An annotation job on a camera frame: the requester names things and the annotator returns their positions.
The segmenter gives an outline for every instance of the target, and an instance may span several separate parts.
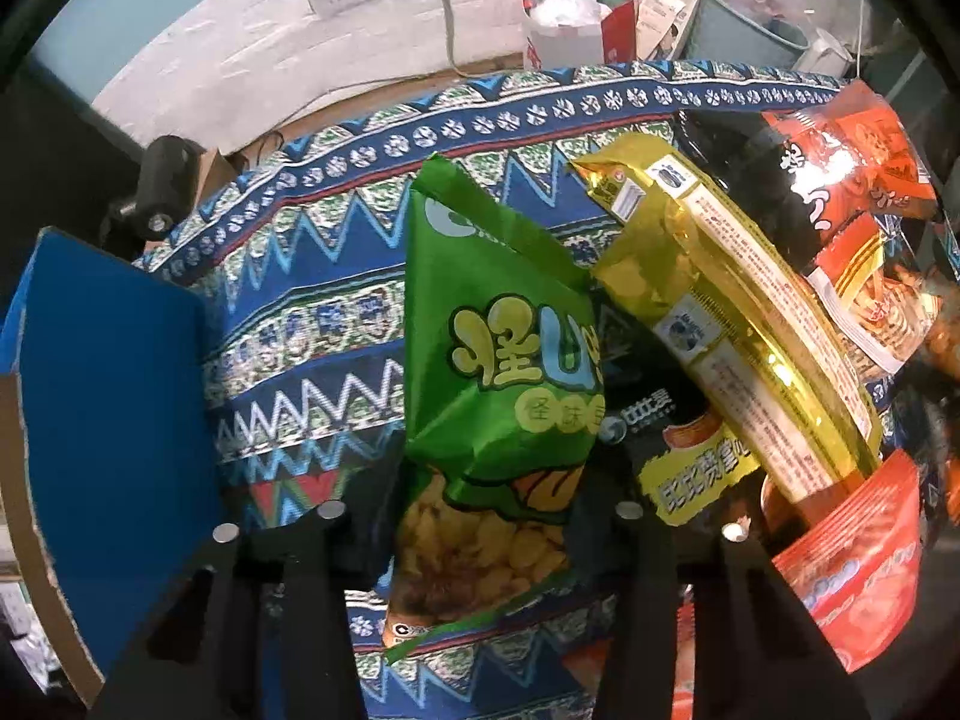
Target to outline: yellow circle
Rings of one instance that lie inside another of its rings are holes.
[[[561,433],[576,433],[587,426],[587,403],[579,395],[568,395],[560,401],[557,428]]]
[[[600,423],[607,412],[607,401],[603,395],[594,395],[587,403],[587,429],[596,436]]]
[[[543,433],[560,418],[560,404],[545,386],[525,389],[514,404],[517,423],[528,433]]]

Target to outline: blue patterned fabric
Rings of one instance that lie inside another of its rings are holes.
[[[205,299],[208,419],[237,517],[247,527],[295,520],[402,429],[403,223],[410,181],[432,152],[587,265],[616,225],[568,158],[637,129],[670,140],[665,118],[679,108],[792,110],[837,89],[827,76],[712,62],[498,74],[288,143],[210,197],[141,266]],[[388,667],[388,586],[347,599],[371,717],[589,717],[563,659],[608,635],[613,596],[556,590],[496,630]]]

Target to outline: yellow snack package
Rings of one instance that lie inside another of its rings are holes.
[[[877,468],[881,436],[822,309],[760,228],[660,138],[630,133],[573,166],[625,224],[593,275],[818,522]]]

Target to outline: trash bin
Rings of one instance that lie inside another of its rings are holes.
[[[722,0],[700,0],[683,58],[792,68],[808,48],[792,23],[774,19],[760,26]]]

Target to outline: green snack bag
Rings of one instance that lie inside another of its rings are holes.
[[[604,415],[589,274],[435,155],[410,191],[406,455],[384,643],[494,610],[565,567]]]

